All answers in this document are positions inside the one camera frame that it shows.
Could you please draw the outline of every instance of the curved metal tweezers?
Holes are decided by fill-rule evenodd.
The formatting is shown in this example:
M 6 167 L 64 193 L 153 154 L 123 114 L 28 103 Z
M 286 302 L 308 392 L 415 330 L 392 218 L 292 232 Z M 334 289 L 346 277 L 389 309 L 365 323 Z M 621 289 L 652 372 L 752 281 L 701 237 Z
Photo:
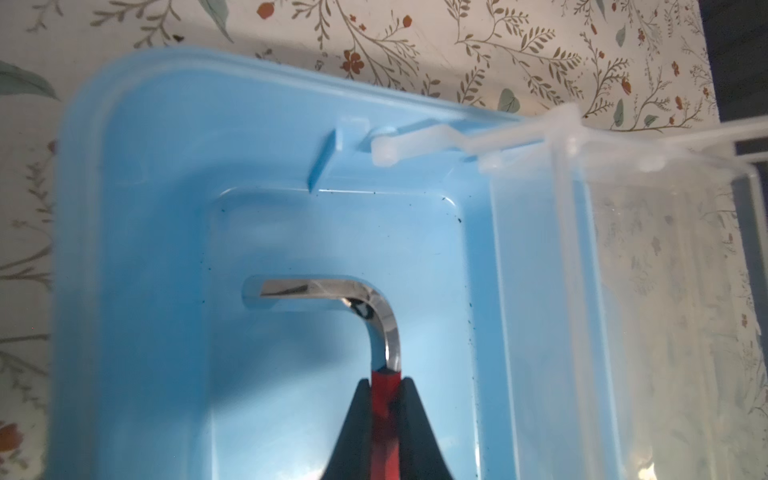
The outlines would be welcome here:
M 384 297 L 355 280 L 272 279 L 261 286 L 262 298 L 341 300 L 365 320 L 372 345 L 372 365 L 400 371 L 400 337 L 395 314 Z

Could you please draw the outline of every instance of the plastic latch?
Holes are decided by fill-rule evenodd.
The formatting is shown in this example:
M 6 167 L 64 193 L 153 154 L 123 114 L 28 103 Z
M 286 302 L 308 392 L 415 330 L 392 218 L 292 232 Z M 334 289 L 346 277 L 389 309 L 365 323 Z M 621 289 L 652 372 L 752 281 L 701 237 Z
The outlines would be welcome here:
M 448 125 L 435 125 L 396 136 L 378 136 L 371 142 L 373 164 L 391 167 L 402 160 L 458 148 L 467 155 L 498 161 L 494 155 L 509 148 L 562 139 L 568 149 L 583 137 L 581 113 L 576 104 L 563 104 L 540 117 L 510 123 L 479 134 L 466 135 Z

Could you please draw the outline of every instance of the container wall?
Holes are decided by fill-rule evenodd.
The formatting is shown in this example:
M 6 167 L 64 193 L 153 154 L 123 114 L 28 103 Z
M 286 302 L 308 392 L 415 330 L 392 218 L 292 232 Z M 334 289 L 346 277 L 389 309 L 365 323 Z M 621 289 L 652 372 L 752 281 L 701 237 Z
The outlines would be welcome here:
M 731 187 L 754 172 L 602 135 L 538 151 L 492 173 L 518 477 L 754 478 L 765 374 Z

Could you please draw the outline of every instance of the floral patterned surface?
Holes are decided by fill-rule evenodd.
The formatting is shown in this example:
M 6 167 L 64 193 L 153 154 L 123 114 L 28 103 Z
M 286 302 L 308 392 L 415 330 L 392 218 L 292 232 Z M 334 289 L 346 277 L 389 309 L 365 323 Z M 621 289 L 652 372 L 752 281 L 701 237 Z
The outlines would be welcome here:
M 203 45 L 526 115 L 573 101 L 588 125 L 651 137 L 717 123 L 695 0 L 3 2 L 0 478 L 40 478 L 45 463 L 51 175 L 64 105 L 105 63 L 164 45 Z M 762 450 L 739 458 L 744 478 L 765 478 L 765 366 L 728 195 L 699 220 L 721 223 L 726 232 L 713 248 L 725 256 L 733 308 L 741 312 L 729 368 L 743 379 L 750 424 L 734 445 L 759 443 Z M 598 212 L 596 219 L 612 274 L 627 281 L 637 301 L 670 301 L 679 289 L 669 266 L 681 261 L 669 257 L 676 250 L 664 228 L 672 214 L 616 192 L 594 201 L 610 206 L 603 213 L 611 215 Z

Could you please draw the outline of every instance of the black tweezer grip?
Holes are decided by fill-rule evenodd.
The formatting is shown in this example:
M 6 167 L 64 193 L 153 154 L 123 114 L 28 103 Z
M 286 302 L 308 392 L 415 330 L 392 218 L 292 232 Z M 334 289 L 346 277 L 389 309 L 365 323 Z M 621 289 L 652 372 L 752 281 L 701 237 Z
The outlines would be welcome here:
M 397 398 L 400 480 L 453 480 L 413 379 L 404 378 L 400 382 Z
M 357 384 L 321 480 L 370 480 L 372 426 L 371 385 L 363 379 Z

